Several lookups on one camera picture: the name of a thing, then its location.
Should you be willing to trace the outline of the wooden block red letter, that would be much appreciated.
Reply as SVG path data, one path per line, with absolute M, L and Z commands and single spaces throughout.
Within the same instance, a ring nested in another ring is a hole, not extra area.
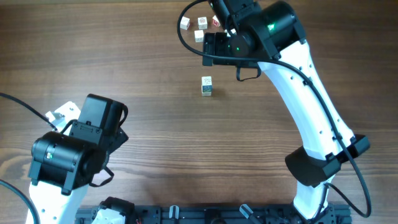
M 215 27 L 220 27 L 221 24 L 220 24 L 220 22 L 219 22 L 217 16 L 213 16 L 213 17 L 212 17 L 212 24 L 213 24 Z

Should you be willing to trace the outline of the wooden block green side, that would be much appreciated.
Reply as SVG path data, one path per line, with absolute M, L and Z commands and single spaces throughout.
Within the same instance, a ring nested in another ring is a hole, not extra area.
M 201 78 L 201 92 L 212 92 L 213 84 L 211 76 Z

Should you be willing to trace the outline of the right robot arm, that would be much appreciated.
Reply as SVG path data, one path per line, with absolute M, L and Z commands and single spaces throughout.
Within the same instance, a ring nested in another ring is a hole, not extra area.
M 210 7 L 230 35 L 225 52 L 213 58 L 256 63 L 295 121 L 302 145 L 285 158 L 297 180 L 293 206 L 303 219 L 316 222 L 328 205 L 334 176 L 369 149 L 369 140 L 355 134 L 333 106 L 303 25 L 288 3 L 261 8 L 256 1 L 210 1 Z

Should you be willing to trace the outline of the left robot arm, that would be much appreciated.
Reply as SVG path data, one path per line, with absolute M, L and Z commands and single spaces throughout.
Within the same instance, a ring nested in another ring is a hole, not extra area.
M 73 223 L 94 176 L 108 168 L 110 155 L 129 138 L 122 129 L 128 115 L 125 104 L 87 95 L 82 108 L 66 102 L 46 117 L 56 129 L 38 138 L 32 146 L 29 195 L 33 209 L 27 223 Z

